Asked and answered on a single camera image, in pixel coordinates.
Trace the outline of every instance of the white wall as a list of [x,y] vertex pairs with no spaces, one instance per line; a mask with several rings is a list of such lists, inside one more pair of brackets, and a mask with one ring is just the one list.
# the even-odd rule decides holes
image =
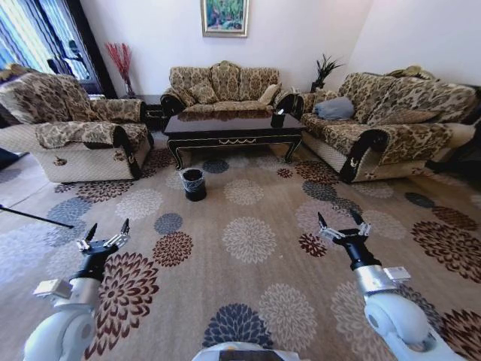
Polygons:
[[480,0],[374,0],[347,67],[386,73],[417,64],[481,85]]
[[[199,0],[81,0],[119,95],[122,79],[103,46],[132,48],[132,83],[139,94],[160,94],[174,65],[272,66],[284,86],[310,89],[322,53],[347,62],[373,0],[250,0],[247,38],[203,38]],[[345,69],[327,85],[337,87]]]

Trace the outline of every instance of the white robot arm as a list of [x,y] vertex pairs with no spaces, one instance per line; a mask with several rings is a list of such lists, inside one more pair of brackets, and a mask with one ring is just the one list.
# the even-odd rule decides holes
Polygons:
[[320,233],[346,249],[366,301],[365,316],[372,328],[384,338],[398,360],[463,360],[429,325],[417,304],[393,292],[396,283],[406,281],[410,275],[403,267],[381,267],[381,262],[365,246],[371,225],[356,212],[351,214],[358,228],[336,231],[328,228],[318,213]]
[[51,298],[58,312],[30,335],[24,348],[24,361],[79,361],[92,343],[105,261],[128,241],[129,220],[124,222],[120,234],[108,241],[91,242],[96,228],[95,224],[77,243],[85,258],[70,282],[42,281],[34,291],[36,296]]

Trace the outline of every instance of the loveseat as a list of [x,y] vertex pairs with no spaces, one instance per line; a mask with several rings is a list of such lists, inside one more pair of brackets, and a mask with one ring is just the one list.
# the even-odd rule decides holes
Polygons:
[[[259,101],[268,86],[279,83],[279,70],[275,68],[241,68],[228,61],[209,68],[178,66],[171,68],[169,81],[171,87],[161,96],[162,110],[167,115],[181,111],[291,111],[294,103],[294,95],[288,90],[280,90],[269,104]],[[210,101],[199,102],[192,94],[191,89],[202,82],[208,82],[215,93]]]
[[52,182],[138,179],[153,146],[140,100],[90,101],[70,76],[27,71],[0,86],[0,104],[19,122],[0,147],[32,153]]
[[[347,97],[351,119],[326,120],[315,104]],[[338,90],[300,94],[295,113],[307,127],[303,142],[347,182],[419,174],[472,139],[461,124],[476,105],[468,86],[413,77],[354,73]]]

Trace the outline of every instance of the carpet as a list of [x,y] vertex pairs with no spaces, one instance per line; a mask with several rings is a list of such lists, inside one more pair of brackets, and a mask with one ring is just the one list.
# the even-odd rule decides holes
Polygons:
[[388,360],[367,324],[343,248],[319,239],[329,226],[372,223],[368,247],[412,281],[398,292],[416,302],[449,345],[481,359],[481,193],[465,180],[426,173],[347,185],[301,147],[195,150],[207,198],[189,202],[165,138],[138,181],[52,184],[32,156],[0,171],[2,204],[75,225],[63,229],[0,214],[3,359],[22,359],[32,330],[51,314],[37,283],[68,278],[95,239],[131,221],[131,241],[107,261],[98,331],[88,360],[190,360],[203,347],[247,341],[301,358]]

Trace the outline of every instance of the curtain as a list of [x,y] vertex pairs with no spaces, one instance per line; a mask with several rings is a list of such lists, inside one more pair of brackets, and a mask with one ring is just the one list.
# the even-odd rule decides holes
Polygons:
[[0,67],[10,62],[90,79],[61,0],[2,0]]

